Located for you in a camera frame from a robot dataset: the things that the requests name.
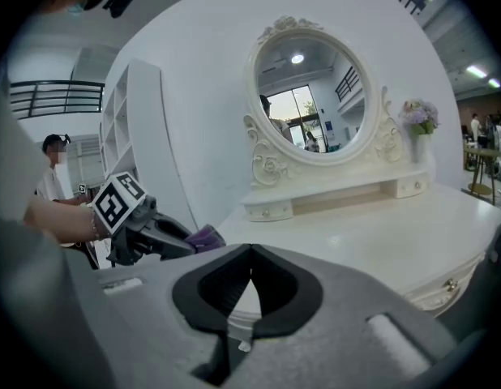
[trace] purple object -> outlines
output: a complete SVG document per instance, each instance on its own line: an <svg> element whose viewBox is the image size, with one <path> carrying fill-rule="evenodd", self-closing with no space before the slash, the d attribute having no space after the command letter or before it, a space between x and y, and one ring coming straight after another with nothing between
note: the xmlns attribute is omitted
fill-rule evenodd
<svg viewBox="0 0 501 389"><path fill-rule="evenodd" d="M224 238L209 224L206 224L200 231L193 233L184 239L184 241L194 246L197 254L215 250L226 245Z"/></svg>

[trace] white vase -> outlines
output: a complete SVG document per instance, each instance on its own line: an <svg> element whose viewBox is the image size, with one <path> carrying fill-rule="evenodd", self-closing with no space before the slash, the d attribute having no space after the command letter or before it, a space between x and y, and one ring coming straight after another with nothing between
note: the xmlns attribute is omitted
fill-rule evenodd
<svg viewBox="0 0 501 389"><path fill-rule="evenodd" d="M419 164L425 165L429 182L434 182L436 179L436 160L432 153L432 138L431 134L419 135L416 141L416 161Z"/></svg>

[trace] drawer knob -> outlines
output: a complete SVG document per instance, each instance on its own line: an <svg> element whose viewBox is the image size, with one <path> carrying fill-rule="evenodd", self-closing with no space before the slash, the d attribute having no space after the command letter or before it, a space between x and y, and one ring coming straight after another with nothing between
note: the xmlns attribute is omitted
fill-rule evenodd
<svg viewBox="0 0 501 389"><path fill-rule="evenodd" d="M454 281L453 278L450 278L445 283L445 286L448 287L447 291L451 293L452 291L454 291L458 287L458 281Z"/></svg>

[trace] oval mirror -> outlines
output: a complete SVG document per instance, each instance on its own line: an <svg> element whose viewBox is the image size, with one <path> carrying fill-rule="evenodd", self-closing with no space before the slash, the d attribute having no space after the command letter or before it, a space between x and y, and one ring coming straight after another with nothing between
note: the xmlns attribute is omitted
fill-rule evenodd
<svg viewBox="0 0 501 389"><path fill-rule="evenodd" d="M308 152L338 152L357 134L364 93L357 67L308 36L283 36L259 52L256 82L270 125Z"/></svg>

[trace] ceiling light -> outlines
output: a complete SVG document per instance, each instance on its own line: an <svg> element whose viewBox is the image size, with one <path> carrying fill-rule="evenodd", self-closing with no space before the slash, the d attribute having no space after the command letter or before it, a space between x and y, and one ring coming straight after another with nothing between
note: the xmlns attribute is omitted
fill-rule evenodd
<svg viewBox="0 0 501 389"><path fill-rule="evenodd" d="M488 84L494 88L499 88L501 84L497 79L492 78L490 81L488 81Z"/></svg>
<svg viewBox="0 0 501 389"><path fill-rule="evenodd" d="M302 56L302 55L294 55L294 56L292 57L292 63L294 63L294 64L295 64L295 63L301 63L301 62L302 62L302 61L304 61L304 60L305 60L305 57L304 57L304 56Z"/></svg>
<svg viewBox="0 0 501 389"><path fill-rule="evenodd" d="M486 77L486 73L483 72L481 69L478 69L475 66L469 66L467 68L467 71L473 75L476 75L478 78L485 78Z"/></svg>

